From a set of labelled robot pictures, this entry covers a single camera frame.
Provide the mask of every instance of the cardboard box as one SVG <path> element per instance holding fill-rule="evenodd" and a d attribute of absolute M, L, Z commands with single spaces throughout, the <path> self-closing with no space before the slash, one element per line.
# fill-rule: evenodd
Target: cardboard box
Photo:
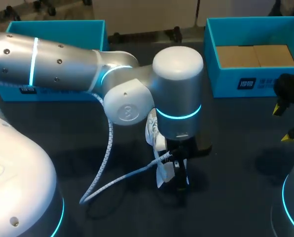
<path fill-rule="evenodd" d="M 222 68 L 294 67 L 287 45 L 217 46 Z"/>
<path fill-rule="evenodd" d="M 276 96 L 294 75 L 294 17 L 209 18 L 204 54 L 214 97 Z"/>
<path fill-rule="evenodd" d="M 7 32 L 69 44 L 85 49 L 108 51 L 104 21 L 14 21 Z M 0 86 L 3 101 L 93 101 L 86 92 L 41 87 Z"/>

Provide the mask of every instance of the brown cardboard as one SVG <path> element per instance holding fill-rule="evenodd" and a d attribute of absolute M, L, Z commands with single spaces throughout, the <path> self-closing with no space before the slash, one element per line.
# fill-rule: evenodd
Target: brown cardboard
<path fill-rule="evenodd" d="M 218 46 L 222 68 L 294 67 L 286 45 Z"/>
<path fill-rule="evenodd" d="M 253 46 L 217 46 L 222 68 L 255 68 L 260 67 Z"/>
<path fill-rule="evenodd" d="M 294 60 L 287 45 L 255 45 L 261 67 L 294 67 Z"/>

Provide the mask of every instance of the white dome cover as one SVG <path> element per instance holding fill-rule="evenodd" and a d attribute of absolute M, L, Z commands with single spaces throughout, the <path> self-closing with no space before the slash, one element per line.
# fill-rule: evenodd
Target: white dome cover
<path fill-rule="evenodd" d="M 56 172 L 46 152 L 0 119 L 0 237 L 16 237 L 46 211 Z"/>

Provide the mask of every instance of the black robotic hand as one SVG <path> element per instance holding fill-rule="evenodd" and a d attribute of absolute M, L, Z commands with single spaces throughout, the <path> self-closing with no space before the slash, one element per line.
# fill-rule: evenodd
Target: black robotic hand
<path fill-rule="evenodd" d="M 278 96 L 273 115 L 281 116 L 294 104 L 294 75 L 282 74 L 274 84 L 274 92 Z M 282 141 L 294 140 L 294 128 L 288 131 Z"/>

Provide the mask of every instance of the cart wheel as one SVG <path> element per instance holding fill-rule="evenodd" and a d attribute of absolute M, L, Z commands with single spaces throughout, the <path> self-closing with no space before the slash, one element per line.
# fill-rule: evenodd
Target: cart wheel
<path fill-rule="evenodd" d="M 14 21 L 21 21 L 21 18 L 20 18 L 19 15 L 16 15 L 16 16 L 13 17 L 13 20 Z"/>
<path fill-rule="evenodd" d="M 33 6 L 35 10 L 40 10 L 40 7 L 41 7 L 40 1 L 34 1 Z"/>
<path fill-rule="evenodd" d="M 91 6 L 92 5 L 92 0 L 82 0 L 82 2 L 86 6 Z"/>
<path fill-rule="evenodd" d="M 55 15 L 56 15 L 56 8 L 54 8 L 54 7 L 49 7 L 49 8 L 47 9 L 47 12 L 48 12 L 48 15 L 50 15 L 50 16 L 55 16 Z"/>

